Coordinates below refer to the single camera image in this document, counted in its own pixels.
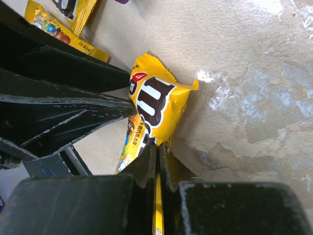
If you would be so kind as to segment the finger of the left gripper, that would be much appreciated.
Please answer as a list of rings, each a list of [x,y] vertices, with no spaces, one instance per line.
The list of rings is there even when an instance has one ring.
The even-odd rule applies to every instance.
[[[0,67],[35,80],[92,92],[129,85],[130,74],[49,36],[6,4],[0,6]]]
[[[125,99],[0,71],[0,149],[23,160],[55,155],[134,113]]]

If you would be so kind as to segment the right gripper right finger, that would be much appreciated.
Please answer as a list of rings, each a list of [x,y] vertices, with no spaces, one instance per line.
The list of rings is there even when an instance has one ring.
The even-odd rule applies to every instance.
[[[208,182],[159,147],[166,235],[310,235],[301,203],[275,182]]]

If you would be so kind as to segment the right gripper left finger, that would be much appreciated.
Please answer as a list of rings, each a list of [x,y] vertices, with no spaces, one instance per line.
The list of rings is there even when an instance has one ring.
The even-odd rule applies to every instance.
[[[20,182],[0,218],[3,235],[153,235],[157,147],[116,175]]]

